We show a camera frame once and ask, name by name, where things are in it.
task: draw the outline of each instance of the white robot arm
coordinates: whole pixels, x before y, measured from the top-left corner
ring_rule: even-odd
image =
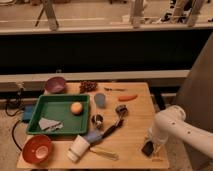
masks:
[[[186,114],[180,106],[171,106],[155,115],[148,130],[148,138],[142,149],[150,156],[166,143],[168,136],[174,135],[213,159],[213,133],[196,128],[184,122]]]

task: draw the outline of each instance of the teal tray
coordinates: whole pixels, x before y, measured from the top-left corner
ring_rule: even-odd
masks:
[[[27,134],[76,135],[86,133],[88,129],[89,99],[89,95],[83,94],[41,95],[28,125]],[[70,111],[70,105],[77,101],[82,103],[83,111],[80,115],[73,115]],[[63,128],[53,132],[42,131],[38,124],[42,117],[61,121]]]

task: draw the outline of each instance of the orange carrot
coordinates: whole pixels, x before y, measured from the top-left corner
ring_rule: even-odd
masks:
[[[120,102],[130,101],[130,100],[136,99],[137,97],[138,97],[137,94],[129,95],[129,96],[118,96],[118,101]]]

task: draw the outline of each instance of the floor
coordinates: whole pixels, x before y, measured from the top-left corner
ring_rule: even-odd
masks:
[[[16,163],[18,160],[18,156],[20,151],[15,146],[11,131],[13,125],[19,120],[22,114],[18,114],[15,117],[8,117],[5,114],[3,109],[3,104],[0,105],[0,166],[1,171],[21,171],[21,169],[16,168]],[[23,147],[23,143],[26,138],[25,130],[27,125],[21,123],[18,125],[15,131],[15,137],[17,139],[18,144]],[[170,168],[168,170],[161,170],[161,171],[192,171],[190,162],[188,160],[185,148],[183,143],[175,138],[170,137],[169,141],[166,144],[166,149],[168,152],[168,158],[170,162]]]
[[[147,0],[148,7],[144,16],[153,20],[162,18],[170,9],[170,0]],[[42,5],[32,6],[29,3],[2,6],[0,3],[0,29],[1,28],[35,28],[37,17]],[[54,4],[53,9],[61,27],[108,26],[122,22],[124,16],[130,14],[131,2],[115,1],[110,4],[108,0],[71,0],[66,4]],[[213,3],[205,3],[198,22],[207,23],[213,17]],[[38,28],[48,27],[46,16],[41,17]]]

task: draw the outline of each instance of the paper cup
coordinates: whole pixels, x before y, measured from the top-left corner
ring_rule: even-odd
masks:
[[[82,136],[78,135],[69,148],[67,156],[73,161],[77,162],[78,159],[84,154],[84,152],[89,148],[90,143],[88,143]]]

